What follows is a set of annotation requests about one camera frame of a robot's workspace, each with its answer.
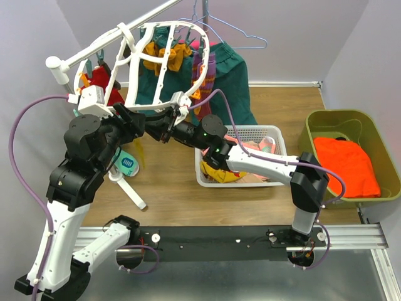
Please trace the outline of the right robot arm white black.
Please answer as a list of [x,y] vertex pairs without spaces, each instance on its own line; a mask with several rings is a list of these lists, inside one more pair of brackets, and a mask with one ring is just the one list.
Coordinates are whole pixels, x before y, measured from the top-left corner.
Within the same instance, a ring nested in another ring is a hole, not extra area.
[[320,211],[328,176],[311,154],[278,156],[244,147],[226,139],[227,127],[216,115],[207,115],[198,125],[179,121],[175,109],[146,117],[145,131],[157,141],[174,139],[205,152],[204,161],[213,169],[248,172],[288,185],[296,207],[288,238],[301,246],[311,238]]

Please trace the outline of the mustard yellow sock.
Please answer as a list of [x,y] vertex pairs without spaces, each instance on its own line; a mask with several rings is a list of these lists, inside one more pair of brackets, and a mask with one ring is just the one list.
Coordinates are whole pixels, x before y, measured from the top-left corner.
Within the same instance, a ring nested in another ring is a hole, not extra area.
[[145,168],[146,164],[145,164],[145,153],[144,153],[144,149],[143,149],[143,145],[140,139],[135,139],[133,141],[133,144],[135,146],[135,149],[137,151],[137,155],[140,159],[140,163],[142,164],[142,167]]

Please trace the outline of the white round clip hanger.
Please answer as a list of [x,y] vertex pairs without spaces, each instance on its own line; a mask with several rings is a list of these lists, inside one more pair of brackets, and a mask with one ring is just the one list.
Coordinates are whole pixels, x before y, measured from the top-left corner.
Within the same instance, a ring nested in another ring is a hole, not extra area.
[[[187,27],[189,31],[197,31],[200,34],[200,38],[204,43],[204,50],[202,53],[202,67],[204,69],[201,71],[199,78],[194,82],[191,88],[188,89],[188,91],[184,92],[188,97],[190,97],[200,87],[206,77],[210,55],[210,44],[209,38],[202,28],[186,21],[163,21],[160,23],[145,23],[140,27],[140,29],[144,30],[144,34],[138,42],[135,42],[135,39],[133,38],[133,35],[131,33],[132,27],[126,25],[125,23],[118,24],[116,29],[110,30],[102,36],[98,37],[89,47],[86,48],[89,51],[89,54],[85,55],[83,52],[78,53],[78,62],[80,63],[80,65],[74,79],[74,87],[76,90],[75,94],[81,95],[82,90],[79,89],[78,84],[81,82],[80,76],[86,62],[88,61],[88,58],[91,55],[95,54],[99,59],[102,59],[103,48],[115,39],[122,37],[120,49],[115,58],[115,64],[112,68],[111,79],[108,86],[106,87],[106,95],[104,95],[105,103],[107,104],[110,92],[113,87],[113,82],[116,79],[118,73],[118,69],[128,63],[130,65],[130,73],[128,77],[128,92],[125,100],[126,108],[131,111],[154,110],[156,112],[160,112],[167,107],[171,107],[170,101],[162,102],[160,100],[160,93],[164,86],[164,76],[165,72],[167,71],[167,63],[172,50],[172,42],[174,40],[175,28],[178,26]],[[154,36],[154,31],[158,27],[169,28],[169,35],[167,38],[164,55],[161,57],[148,55],[143,52],[145,47],[151,42],[151,39]],[[149,105],[140,105],[136,103],[138,88],[138,76],[136,75],[136,72],[138,71],[140,62],[142,60],[158,63],[161,65],[154,99],[153,102]]]

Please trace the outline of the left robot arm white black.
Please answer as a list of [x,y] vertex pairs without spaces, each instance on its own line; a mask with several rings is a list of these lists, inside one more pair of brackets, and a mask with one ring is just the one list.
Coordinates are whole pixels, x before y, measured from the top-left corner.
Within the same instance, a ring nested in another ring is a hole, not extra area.
[[145,132],[145,116],[117,103],[106,118],[75,117],[64,134],[66,154],[51,173],[47,203],[40,202],[46,223],[31,270],[19,277],[14,289],[42,300],[78,300],[95,269],[119,247],[140,241],[138,221],[118,216],[94,242],[75,252],[84,217],[111,169],[117,149]]

